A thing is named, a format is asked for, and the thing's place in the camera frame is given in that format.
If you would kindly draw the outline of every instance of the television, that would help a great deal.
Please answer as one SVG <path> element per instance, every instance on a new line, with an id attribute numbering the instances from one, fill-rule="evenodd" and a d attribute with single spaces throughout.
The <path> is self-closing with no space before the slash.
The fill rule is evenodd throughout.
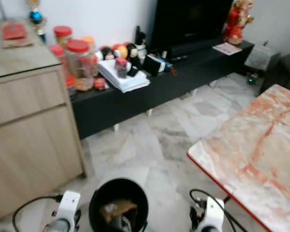
<path id="1" fill-rule="evenodd" d="M 157 0 L 149 50 L 212 40 L 222 33 L 232 0 Z"/>

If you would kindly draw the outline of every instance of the black trash bin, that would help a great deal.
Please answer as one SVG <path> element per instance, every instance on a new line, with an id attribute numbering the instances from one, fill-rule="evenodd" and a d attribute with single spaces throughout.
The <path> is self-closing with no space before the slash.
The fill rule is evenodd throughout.
<path id="1" fill-rule="evenodd" d="M 94 232 L 109 231 L 99 210 L 113 200 L 131 200 L 137 205 L 133 232 L 144 231 L 147 226 L 148 200 L 143 189 L 134 181 L 119 178 L 106 182 L 92 196 L 89 205 L 89 221 Z"/>

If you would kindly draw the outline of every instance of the red table trim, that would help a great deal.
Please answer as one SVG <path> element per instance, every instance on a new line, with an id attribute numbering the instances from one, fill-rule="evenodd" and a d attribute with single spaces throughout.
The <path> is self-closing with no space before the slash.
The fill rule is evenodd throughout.
<path id="1" fill-rule="evenodd" d="M 235 196 L 233 196 L 228 190 L 224 188 L 224 186 L 217 181 L 202 165 L 200 165 L 193 157 L 190 156 L 190 154 L 187 152 L 188 158 L 194 162 L 206 175 L 208 175 L 222 190 L 224 190 L 228 196 L 230 196 L 238 205 L 240 205 L 250 216 L 255 219 L 266 231 L 272 232 L 266 225 L 263 224 L 263 222 L 255 216 L 252 212 L 250 212 Z"/>

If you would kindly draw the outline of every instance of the trophy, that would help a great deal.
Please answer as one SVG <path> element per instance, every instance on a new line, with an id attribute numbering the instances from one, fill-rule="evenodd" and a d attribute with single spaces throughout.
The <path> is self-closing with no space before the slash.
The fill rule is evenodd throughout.
<path id="1" fill-rule="evenodd" d="M 46 18 L 39 12 L 38 6 L 40 5 L 40 0 L 28 0 L 28 6 L 31 8 L 29 14 L 29 21 L 36 31 L 37 35 L 45 42 L 45 31 L 44 26 L 46 24 Z"/>

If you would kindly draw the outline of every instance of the marble floor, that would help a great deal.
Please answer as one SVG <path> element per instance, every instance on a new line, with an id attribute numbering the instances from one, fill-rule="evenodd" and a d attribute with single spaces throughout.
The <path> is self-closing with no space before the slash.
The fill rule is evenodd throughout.
<path id="1" fill-rule="evenodd" d="M 79 232 L 92 231 L 88 203 L 93 192 L 116 177 L 128 177 L 144 188 L 149 201 L 146 232 L 188 232 L 191 228 L 189 190 L 203 189 L 218 198 L 226 194 L 189 161 L 186 152 L 200 138 L 244 109 L 254 100 L 259 88 L 260 85 L 247 85 L 243 76 L 233 73 L 198 88 L 193 96 L 188 93 L 154 108 L 152 116 L 140 114 L 122 122 L 117 132 L 106 129 L 84 139 L 89 177 L 79 177 L 55 190 L 81 193 Z M 52 220 L 50 215 L 57 206 L 52 201 L 40 201 L 26 207 L 17 218 L 21 231 L 42 231 Z M 248 231 L 264 231 L 235 202 L 228 202 L 226 208 Z M 0 232 L 13 231 L 10 216 L 0 220 Z M 224 232 L 230 231 L 225 219 Z"/>

